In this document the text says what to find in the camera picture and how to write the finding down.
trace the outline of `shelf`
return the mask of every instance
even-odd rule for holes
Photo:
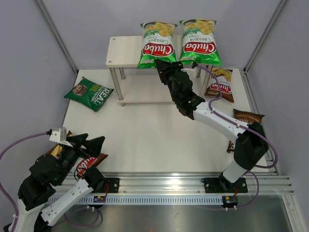
[[[176,58],[179,60],[182,47],[181,35],[174,35],[174,48]],[[106,65],[109,68],[134,68],[140,61],[142,49],[142,36],[117,36],[110,38]]]
[[[124,99],[120,103],[160,103],[173,102],[169,89],[161,83],[156,70],[149,70],[150,74],[142,74],[139,70],[126,70],[126,79],[119,79],[119,85]],[[189,75],[193,82],[193,90],[199,93],[205,74],[200,78]]]
[[[126,74],[152,75],[153,71],[134,69],[126,70]],[[79,70],[76,84],[83,76],[114,88],[109,70]],[[213,106],[230,116],[233,108],[250,111],[238,69],[233,69],[231,87],[235,103],[222,99]],[[182,116],[174,103],[121,107],[116,91],[98,112],[70,101],[64,127],[74,134],[88,133],[89,139],[106,137],[102,152],[109,156],[98,166],[102,172],[220,173],[233,160],[233,155],[226,152],[227,138],[205,124]],[[258,164],[266,166],[265,158]],[[253,171],[268,172],[258,168]]]

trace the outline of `white wall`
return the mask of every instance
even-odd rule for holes
[[[0,151],[22,137],[61,125],[74,73],[33,0],[0,1]],[[28,140],[0,162],[0,181],[17,200],[35,159],[52,146],[48,137]],[[13,208],[0,193],[0,228]]]
[[[244,67],[280,0],[44,0],[79,69],[106,68],[111,36],[141,35],[140,23],[217,20],[225,67]],[[181,27],[176,34],[181,34]]]
[[[288,1],[253,67],[249,80],[267,135],[290,176],[309,228],[309,1]]]

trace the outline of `green chip bag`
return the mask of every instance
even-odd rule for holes
[[[140,26],[143,28],[143,42],[137,67],[139,69],[155,68],[155,59],[176,62],[173,34],[177,25],[150,22]]]
[[[213,36],[215,23],[211,19],[180,21],[183,28],[180,61],[183,64],[191,64],[195,61],[199,64],[222,65]]]
[[[64,98],[79,102],[97,112],[113,90],[113,88],[106,88],[83,77]]]

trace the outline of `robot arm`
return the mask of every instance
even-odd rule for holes
[[[263,127],[258,123],[247,125],[215,110],[225,118],[236,122],[237,125],[218,117],[213,113],[214,109],[210,110],[208,102],[193,92],[193,83],[189,75],[182,71],[183,64],[181,62],[169,63],[158,59],[155,62],[160,80],[168,86],[172,100],[179,112],[192,120],[207,124],[235,144],[234,160],[218,178],[223,192],[234,191],[234,183],[237,183],[242,175],[251,170],[268,151],[266,142],[239,126],[250,128],[265,137]]]
[[[96,167],[88,168],[83,177],[65,195],[54,204],[42,210],[48,198],[66,178],[79,157],[88,158],[88,154],[98,157],[104,136],[86,140],[88,134],[66,137],[65,128],[50,131],[50,141],[64,145],[59,156],[42,155],[30,167],[31,175],[21,184],[18,191],[18,217],[11,225],[4,227],[10,232],[49,232],[59,218],[83,196],[98,192],[104,186],[105,177]]]

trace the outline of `dark green chip bag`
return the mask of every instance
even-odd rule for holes
[[[97,112],[113,90],[113,88],[106,88],[83,77],[64,98],[79,102]]]

